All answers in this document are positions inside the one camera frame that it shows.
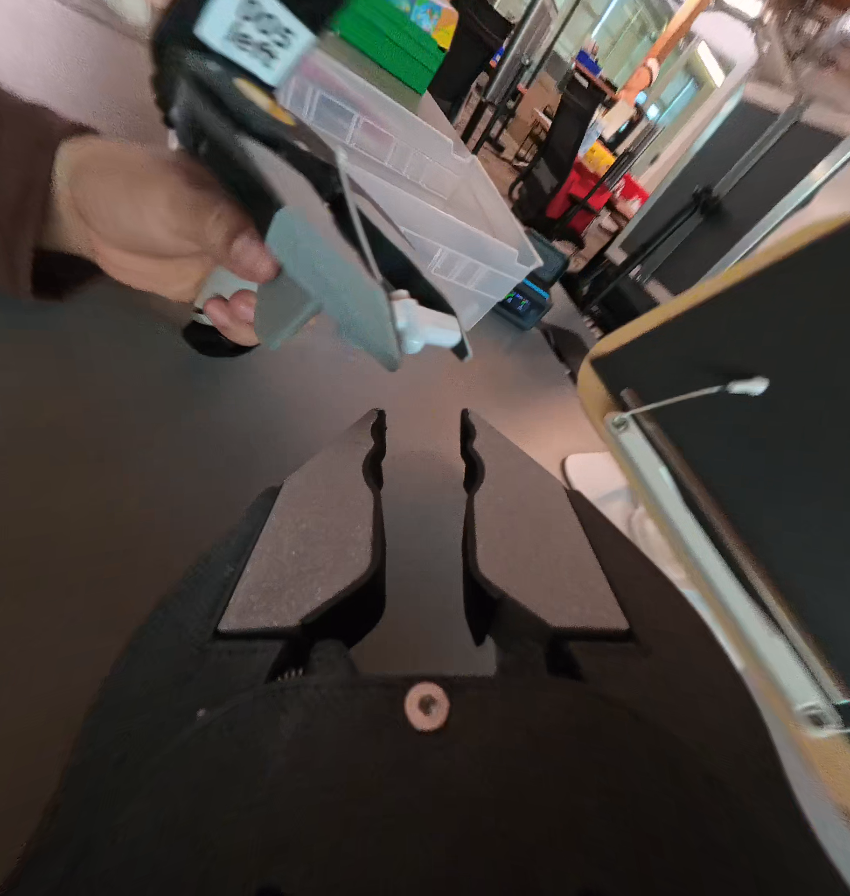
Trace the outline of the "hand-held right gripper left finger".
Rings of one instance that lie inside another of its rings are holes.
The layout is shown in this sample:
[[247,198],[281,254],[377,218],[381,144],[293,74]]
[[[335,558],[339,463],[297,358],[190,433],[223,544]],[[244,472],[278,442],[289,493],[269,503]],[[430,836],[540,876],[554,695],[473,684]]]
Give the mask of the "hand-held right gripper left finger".
[[386,414],[372,409],[285,479],[217,633],[366,638],[386,607],[385,455]]

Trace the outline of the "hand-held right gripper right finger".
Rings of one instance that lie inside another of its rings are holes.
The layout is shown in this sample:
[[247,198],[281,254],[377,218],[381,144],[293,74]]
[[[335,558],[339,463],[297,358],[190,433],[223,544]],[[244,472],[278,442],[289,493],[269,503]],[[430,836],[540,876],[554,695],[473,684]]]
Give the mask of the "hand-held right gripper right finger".
[[565,487],[464,409],[464,615],[486,639],[623,641],[630,626]]

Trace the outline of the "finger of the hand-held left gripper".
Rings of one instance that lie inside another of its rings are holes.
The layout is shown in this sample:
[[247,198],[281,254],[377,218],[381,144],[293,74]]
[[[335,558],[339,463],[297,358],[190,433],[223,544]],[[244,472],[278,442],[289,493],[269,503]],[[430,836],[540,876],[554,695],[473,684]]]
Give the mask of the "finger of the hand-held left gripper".
[[[378,281],[369,272],[359,241],[353,230],[337,168],[334,176],[338,185],[334,190],[334,195],[328,200],[327,205],[335,225],[361,257],[367,270],[367,275],[374,281],[376,290],[380,295],[379,303],[372,311],[363,307],[361,298],[342,298],[341,313],[348,315],[348,317],[341,319],[341,328],[353,344],[364,349],[365,352],[378,361],[400,362],[403,357],[412,355],[405,355],[402,352],[393,326],[393,316],[389,308],[386,291],[383,290],[382,286],[378,284]],[[404,235],[397,230],[397,227],[388,219],[387,213],[378,206],[377,202],[360,185],[357,185],[351,177],[350,180],[354,198],[362,216],[363,226],[382,275],[393,289],[407,290],[410,296],[416,299],[424,308],[455,315],[471,349],[464,325],[460,322],[453,305],[419,268]],[[426,346],[424,349],[426,348],[447,350],[435,346]],[[451,350],[447,351],[457,358]]]
[[299,209],[274,214],[265,244],[274,251],[279,272],[257,291],[254,329],[264,348],[281,348],[325,315],[346,342],[387,371],[399,369],[402,352],[388,298],[360,263]]

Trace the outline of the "clear plastic bin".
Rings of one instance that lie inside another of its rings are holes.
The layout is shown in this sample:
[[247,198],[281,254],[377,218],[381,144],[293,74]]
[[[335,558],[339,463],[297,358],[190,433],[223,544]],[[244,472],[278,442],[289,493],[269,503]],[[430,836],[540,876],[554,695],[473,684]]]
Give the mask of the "clear plastic bin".
[[330,38],[276,93],[335,150],[471,330],[541,263],[480,161],[429,93]]

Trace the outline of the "person's left forearm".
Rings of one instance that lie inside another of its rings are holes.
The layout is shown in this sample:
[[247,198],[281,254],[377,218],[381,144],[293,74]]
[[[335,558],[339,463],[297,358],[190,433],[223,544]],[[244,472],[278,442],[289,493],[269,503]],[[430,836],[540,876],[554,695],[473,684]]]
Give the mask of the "person's left forearm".
[[62,300],[99,269],[42,246],[62,142],[95,132],[0,86],[0,294]]

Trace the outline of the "person's left hand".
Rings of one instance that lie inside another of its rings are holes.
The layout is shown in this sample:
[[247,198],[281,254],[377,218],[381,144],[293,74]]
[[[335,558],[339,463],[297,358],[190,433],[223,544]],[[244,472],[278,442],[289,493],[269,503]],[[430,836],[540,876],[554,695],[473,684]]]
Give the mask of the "person's left hand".
[[255,285],[279,272],[251,219],[195,161],[97,135],[56,151],[40,246],[185,305],[219,268]]

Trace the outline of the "black device with lit display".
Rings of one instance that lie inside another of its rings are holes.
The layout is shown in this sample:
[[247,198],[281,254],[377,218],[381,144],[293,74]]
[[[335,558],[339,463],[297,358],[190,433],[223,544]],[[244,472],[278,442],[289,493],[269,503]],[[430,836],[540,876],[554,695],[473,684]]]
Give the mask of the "black device with lit display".
[[539,232],[526,228],[531,247],[541,263],[515,285],[492,309],[493,314],[520,330],[531,330],[552,307],[550,291],[569,268],[569,255]]

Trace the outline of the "green plastic box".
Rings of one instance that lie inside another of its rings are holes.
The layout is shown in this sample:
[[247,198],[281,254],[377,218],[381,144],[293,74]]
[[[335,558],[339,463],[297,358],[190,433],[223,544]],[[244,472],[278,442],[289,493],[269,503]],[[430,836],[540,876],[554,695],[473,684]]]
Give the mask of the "green plastic box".
[[388,1],[344,2],[328,28],[418,95],[428,91],[445,58],[431,34]]

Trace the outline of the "red plastic bin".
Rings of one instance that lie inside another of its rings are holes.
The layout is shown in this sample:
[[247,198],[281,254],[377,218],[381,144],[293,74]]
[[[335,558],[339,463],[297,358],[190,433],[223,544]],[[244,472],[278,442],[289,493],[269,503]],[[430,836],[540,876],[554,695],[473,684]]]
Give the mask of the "red plastic bin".
[[[563,217],[569,209],[583,199],[598,182],[599,176],[589,170],[582,160],[577,159],[574,162],[564,185],[559,188],[545,209],[545,217],[549,220],[557,220],[558,218]],[[581,210],[579,210],[570,220],[565,233],[576,233],[579,237],[583,236],[611,197],[612,193],[606,186],[599,186],[599,188],[592,194],[587,206],[581,208]]]
[[650,198],[642,183],[632,174],[626,173],[611,191],[608,206],[626,220],[631,220]]

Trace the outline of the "black office chair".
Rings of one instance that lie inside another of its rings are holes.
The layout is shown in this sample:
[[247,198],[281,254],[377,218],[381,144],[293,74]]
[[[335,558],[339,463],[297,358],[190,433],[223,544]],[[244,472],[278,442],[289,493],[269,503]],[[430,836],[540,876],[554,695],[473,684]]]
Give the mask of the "black office chair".
[[559,218],[551,218],[550,211],[563,215],[570,205],[566,183],[588,127],[606,98],[601,84],[587,74],[571,73],[543,143],[509,187],[515,217],[548,241],[563,237]]

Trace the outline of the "colourful printed box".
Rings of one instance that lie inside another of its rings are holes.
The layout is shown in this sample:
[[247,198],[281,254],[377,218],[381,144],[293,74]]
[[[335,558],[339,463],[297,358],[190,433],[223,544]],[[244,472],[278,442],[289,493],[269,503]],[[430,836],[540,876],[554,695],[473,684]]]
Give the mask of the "colourful printed box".
[[408,18],[430,35],[442,51],[449,51],[460,20],[459,11],[451,2],[410,1]]

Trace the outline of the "black board on white stand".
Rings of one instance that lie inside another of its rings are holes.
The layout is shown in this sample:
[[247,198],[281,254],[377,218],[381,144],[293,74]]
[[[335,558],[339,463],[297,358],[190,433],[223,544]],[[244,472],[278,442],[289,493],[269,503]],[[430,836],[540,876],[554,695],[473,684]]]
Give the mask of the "black board on white stand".
[[850,889],[850,212],[602,338],[577,388]]

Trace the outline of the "black tripod stand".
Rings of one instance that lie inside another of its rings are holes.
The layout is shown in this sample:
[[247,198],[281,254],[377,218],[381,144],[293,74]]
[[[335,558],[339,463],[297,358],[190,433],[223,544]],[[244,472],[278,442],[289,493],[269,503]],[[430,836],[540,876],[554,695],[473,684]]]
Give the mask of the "black tripod stand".
[[561,286],[598,335],[608,335],[700,282],[710,260],[706,232],[720,229],[721,185],[700,186],[686,203],[621,256],[607,240],[578,270],[563,274]]

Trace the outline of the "black partition panel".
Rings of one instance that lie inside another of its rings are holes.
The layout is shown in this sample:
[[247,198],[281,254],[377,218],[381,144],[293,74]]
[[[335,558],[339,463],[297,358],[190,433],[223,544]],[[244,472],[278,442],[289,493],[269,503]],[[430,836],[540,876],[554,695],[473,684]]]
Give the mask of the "black partition panel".
[[807,99],[763,98],[760,88],[744,87],[678,152],[612,254],[642,242],[698,187],[721,185],[730,192],[720,229],[705,233],[713,261],[705,280],[759,246],[849,163],[849,117]]

